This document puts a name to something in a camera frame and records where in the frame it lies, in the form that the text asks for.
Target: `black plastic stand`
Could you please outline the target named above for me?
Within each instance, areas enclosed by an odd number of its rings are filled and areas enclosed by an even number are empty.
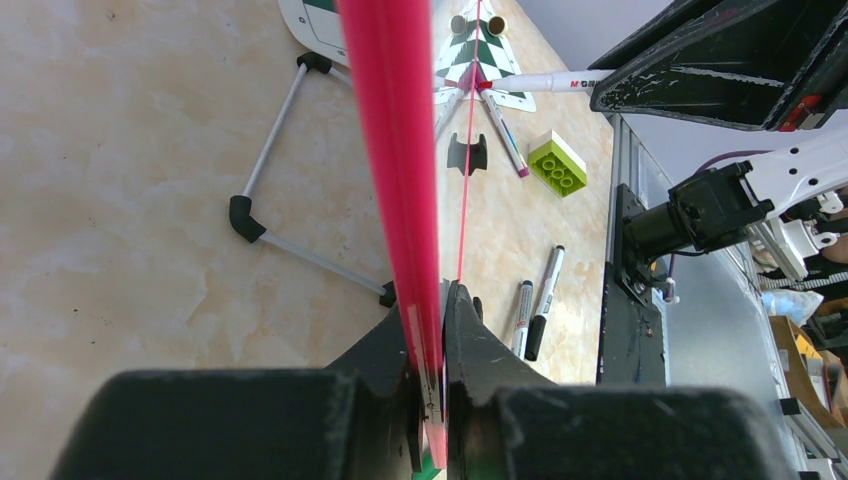
[[[465,175],[465,157],[468,145],[457,141],[457,134],[451,135],[448,145],[448,168],[456,168]],[[474,170],[486,170],[489,165],[488,149],[486,147],[486,136],[480,134],[477,143],[471,144],[471,158],[468,162],[468,176],[474,174]]]

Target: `black corner connector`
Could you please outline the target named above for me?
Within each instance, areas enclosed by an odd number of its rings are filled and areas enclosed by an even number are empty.
[[[230,225],[233,230],[250,243],[255,242],[265,233],[266,228],[250,216],[253,201],[244,195],[230,197]]]
[[[306,64],[306,71],[310,71],[313,68],[318,70],[321,73],[330,73],[330,69],[333,68],[333,61],[327,57],[322,57],[315,52],[306,52],[303,55],[297,57],[297,66]]]
[[[386,308],[392,308],[397,302],[397,293],[395,292],[395,282],[389,282],[383,285],[383,288],[386,289],[386,293],[380,295],[380,305]]]

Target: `green object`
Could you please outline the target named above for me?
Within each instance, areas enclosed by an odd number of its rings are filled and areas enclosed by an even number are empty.
[[[527,163],[539,178],[563,198],[589,183],[586,164],[553,130],[530,145]]]
[[[424,455],[424,459],[421,460],[421,473],[414,473],[412,480],[433,480],[439,472],[441,470],[433,465],[433,457],[428,452],[427,455]]]

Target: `green lego brick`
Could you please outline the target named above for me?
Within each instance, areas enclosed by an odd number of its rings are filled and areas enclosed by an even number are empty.
[[[564,198],[588,183],[586,171],[553,140],[530,152],[528,163],[530,169],[560,197]]]

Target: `red laser line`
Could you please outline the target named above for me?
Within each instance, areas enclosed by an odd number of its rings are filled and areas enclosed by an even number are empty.
[[[462,217],[459,221],[459,262],[456,280],[462,281],[462,261],[465,258],[465,215],[468,210],[468,181],[471,179],[471,127],[474,125],[474,94],[477,93],[477,51],[480,46],[480,6],[477,0],[477,25],[474,29],[474,57],[471,59],[471,108],[468,114],[468,135],[465,139],[465,181],[462,185]]]

